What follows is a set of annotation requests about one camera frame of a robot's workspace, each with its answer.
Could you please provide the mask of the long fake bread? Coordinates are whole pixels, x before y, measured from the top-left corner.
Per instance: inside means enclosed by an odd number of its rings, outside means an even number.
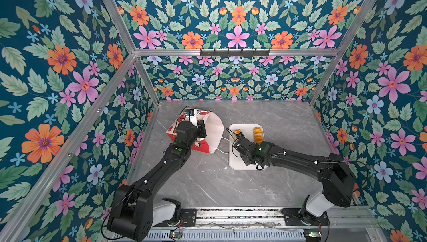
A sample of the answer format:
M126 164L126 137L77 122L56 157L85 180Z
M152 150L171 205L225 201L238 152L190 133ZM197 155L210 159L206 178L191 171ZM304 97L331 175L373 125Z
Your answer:
M255 127L253 129L253 133L254 133L254 143L260 145L262 142L265 141L264 132L261 127Z

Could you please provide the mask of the red white paper bag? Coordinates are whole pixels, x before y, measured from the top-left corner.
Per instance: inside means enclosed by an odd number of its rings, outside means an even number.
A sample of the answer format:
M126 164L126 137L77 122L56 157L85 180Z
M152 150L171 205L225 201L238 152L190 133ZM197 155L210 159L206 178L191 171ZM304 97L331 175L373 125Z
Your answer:
M166 135L172 141L177 138L177 128L182 122L189 122L193 130L196 131L197 139L192 145L192 150L206 154L213 154L218 150L225 130L224 124L218 115L211 110L186 106L166 131Z

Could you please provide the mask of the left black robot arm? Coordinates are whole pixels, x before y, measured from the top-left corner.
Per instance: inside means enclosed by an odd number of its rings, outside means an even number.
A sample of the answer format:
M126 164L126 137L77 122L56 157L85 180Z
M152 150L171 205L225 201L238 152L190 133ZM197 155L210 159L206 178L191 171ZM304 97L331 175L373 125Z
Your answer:
M107 230L141 242L155 225L180 223L179 201L164 198L155 204L154 199L165 182L189 159L196 140L205 138L207 134L203 120L195 125L182 121L176 128L176 134L155 167L132 185L123 184L115 191Z

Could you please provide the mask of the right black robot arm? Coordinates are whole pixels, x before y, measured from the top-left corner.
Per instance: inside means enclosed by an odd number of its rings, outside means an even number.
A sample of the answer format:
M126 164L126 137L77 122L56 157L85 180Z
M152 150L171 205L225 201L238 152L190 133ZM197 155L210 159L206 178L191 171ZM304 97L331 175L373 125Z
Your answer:
M322 189L310 195L301 208L302 215L320 217L334 206L350 207L355 185L355 174L344 159L331 153L314 156L291 151L270 142L256 144L238 134L232 149L239 153L245 165L257 170L267 166L283 167L310 176L322 183Z

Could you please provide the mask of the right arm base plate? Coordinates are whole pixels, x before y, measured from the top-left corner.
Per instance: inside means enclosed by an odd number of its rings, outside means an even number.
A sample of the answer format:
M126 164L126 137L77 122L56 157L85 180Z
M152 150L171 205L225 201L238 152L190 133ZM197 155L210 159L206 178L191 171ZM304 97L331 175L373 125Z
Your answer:
M287 226L329 226L330 221L326 212L321 216L313 216L301 208L285 207L281 210Z

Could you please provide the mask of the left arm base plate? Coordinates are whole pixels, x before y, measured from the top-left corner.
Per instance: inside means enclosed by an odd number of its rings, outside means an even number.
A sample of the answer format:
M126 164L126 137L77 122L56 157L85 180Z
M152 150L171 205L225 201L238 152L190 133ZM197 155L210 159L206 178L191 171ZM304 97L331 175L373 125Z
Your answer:
M195 227L197 219L197 210L195 208L181 209L180 217L173 217L171 220L163 221L154 227Z

